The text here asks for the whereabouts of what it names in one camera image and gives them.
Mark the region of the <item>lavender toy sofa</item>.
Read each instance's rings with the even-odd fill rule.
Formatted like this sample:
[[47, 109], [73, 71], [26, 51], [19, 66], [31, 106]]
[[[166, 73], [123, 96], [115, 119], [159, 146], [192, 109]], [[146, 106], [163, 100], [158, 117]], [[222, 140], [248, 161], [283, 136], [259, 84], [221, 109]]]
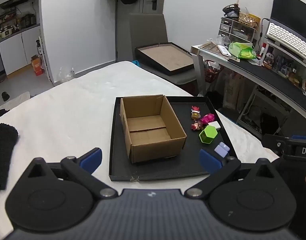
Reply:
[[224, 142], [220, 142], [214, 149], [214, 151], [220, 155], [222, 158], [225, 158], [230, 151], [229, 146], [227, 146]]

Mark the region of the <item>white power adapter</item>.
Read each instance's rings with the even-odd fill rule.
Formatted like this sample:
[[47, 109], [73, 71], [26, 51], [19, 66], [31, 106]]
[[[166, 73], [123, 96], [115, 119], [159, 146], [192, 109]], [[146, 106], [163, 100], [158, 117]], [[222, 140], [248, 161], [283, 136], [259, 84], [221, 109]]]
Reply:
[[214, 127], [217, 131], [221, 129], [221, 125], [217, 121], [209, 122], [208, 125]]

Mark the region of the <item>green hexagonal toy block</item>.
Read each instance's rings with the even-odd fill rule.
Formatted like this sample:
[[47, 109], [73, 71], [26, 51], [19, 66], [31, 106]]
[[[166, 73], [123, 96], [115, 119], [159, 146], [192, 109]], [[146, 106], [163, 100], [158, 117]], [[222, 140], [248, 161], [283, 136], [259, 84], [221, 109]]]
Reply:
[[218, 132], [214, 126], [206, 126], [201, 133], [199, 133], [200, 141], [204, 144], [211, 144], [217, 137]]

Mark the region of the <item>magenta dinosaur costume figurine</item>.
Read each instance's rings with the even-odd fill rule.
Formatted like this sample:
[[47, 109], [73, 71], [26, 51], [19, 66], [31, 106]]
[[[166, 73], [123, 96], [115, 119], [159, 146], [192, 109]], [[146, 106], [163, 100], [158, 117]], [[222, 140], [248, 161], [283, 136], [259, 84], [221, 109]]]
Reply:
[[203, 123], [203, 125], [206, 126], [210, 122], [215, 121], [215, 116], [212, 113], [209, 113], [203, 116], [200, 120]]

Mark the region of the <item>green plastic bag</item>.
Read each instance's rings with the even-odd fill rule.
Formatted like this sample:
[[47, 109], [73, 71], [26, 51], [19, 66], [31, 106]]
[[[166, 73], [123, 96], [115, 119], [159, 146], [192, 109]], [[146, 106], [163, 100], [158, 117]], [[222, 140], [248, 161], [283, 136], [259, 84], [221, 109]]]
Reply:
[[251, 43], [231, 42], [228, 46], [228, 51], [238, 59], [249, 60], [256, 58], [256, 52]]

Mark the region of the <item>brown cardboard box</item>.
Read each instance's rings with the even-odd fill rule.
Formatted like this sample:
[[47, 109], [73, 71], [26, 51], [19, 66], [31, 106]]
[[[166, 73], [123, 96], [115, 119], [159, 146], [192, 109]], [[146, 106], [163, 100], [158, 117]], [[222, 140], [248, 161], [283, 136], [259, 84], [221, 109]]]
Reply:
[[165, 95], [120, 99], [126, 152], [131, 163], [180, 155], [187, 135]]

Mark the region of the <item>white cabinet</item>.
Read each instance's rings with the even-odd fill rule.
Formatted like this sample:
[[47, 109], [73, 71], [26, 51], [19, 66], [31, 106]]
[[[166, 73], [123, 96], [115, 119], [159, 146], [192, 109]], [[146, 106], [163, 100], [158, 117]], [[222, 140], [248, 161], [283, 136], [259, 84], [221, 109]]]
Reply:
[[7, 75], [31, 64], [31, 58], [38, 53], [36, 41], [40, 34], [38, 25], [0, 42], [0, 55]]

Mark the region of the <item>brown hair doll figurine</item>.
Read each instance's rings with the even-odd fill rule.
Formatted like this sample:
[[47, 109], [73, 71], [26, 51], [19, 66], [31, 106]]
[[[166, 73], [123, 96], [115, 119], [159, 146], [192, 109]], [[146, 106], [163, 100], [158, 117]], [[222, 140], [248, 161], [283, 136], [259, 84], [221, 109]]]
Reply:
[[191, 125], [192, 131], [199, 131], [203, 129], [203, 122], [201, 120], [195, 120], [194, 123]]

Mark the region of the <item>black framed cork board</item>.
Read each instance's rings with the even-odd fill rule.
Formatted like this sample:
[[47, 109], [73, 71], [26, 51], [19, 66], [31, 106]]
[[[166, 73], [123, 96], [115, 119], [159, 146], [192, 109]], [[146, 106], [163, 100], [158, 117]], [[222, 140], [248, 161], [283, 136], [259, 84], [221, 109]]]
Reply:
[[191, 54], [172, 42], [137, 47], [135, 57], [139, 62], [167, 76], [193, 69]]

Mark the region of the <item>white phone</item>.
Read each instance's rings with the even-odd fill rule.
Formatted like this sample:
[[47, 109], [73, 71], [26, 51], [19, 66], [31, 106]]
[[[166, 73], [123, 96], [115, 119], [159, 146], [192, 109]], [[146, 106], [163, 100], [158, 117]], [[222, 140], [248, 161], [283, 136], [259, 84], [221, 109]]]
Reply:
[[229, 51], [227, 50], [227, 48], [225, 48], [225, 46], [217, 45], [217, 48], [219, 49], [219, 51], [221, 52], [223, 56], [231, 57], [231, 53], [229, 53]]

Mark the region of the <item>red hat gold figurine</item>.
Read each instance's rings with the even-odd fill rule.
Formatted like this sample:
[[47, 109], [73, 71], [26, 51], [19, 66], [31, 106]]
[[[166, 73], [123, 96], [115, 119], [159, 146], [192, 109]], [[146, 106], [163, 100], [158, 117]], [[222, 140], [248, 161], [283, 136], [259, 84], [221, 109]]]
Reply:
[[198, 120], [201, 118], [201, 113], [199, 110], [199, 107], [197, 106], [192, 106], [191, 107], [191, 118], [192, 120]]

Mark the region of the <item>black curved desk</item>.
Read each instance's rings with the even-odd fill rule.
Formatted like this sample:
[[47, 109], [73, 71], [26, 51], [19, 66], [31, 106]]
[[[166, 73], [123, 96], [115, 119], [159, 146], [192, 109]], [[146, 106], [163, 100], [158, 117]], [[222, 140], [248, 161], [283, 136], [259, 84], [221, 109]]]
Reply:
[[257, 85], [270, 91], [306, 119], [306, 96], [299, 88], [295, 87], [295, 85], [291, 84], [280, 75], [264, 67], [253, 65], [248, 61], [237, 62], [231, 59], [225, 59], [211, 51], [200, 48], [199, 45], [191, 46], [191, 53], [192, 57], [198, 61], [194, 64], [197, 77], [202, 74], [202, 71], [198, 68], [201, 66], [204, 59], [217, 62], [225, 66], [225, 68], [250, 79]]

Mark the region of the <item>black computer monitor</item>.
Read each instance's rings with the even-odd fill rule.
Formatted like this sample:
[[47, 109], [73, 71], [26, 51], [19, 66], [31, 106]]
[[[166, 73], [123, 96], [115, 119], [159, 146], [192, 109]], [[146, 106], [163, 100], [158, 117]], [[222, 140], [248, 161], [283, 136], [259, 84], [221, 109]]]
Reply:
[[273, 0], [270, 18], [306, 38], [306, 3], [301, 0]]

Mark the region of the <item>grey drawer organizer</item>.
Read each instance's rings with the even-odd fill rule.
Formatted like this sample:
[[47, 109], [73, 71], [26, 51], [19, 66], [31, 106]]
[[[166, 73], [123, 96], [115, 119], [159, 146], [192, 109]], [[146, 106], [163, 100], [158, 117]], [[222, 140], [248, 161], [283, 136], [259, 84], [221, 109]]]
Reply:
[[230, 42], [252, 43], [256, 29], [231, 18], [221, 17], [218, 34], [222, 37], [227, 37]]

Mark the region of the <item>wicker basket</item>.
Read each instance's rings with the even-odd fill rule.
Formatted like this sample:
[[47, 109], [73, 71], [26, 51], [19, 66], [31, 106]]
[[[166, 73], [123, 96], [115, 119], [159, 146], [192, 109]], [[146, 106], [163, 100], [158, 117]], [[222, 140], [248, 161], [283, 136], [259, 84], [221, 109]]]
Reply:
[[240, 12], [238, 21], [245, 26], [257, 29], [260, 24], [261, 18], [252, 14]]

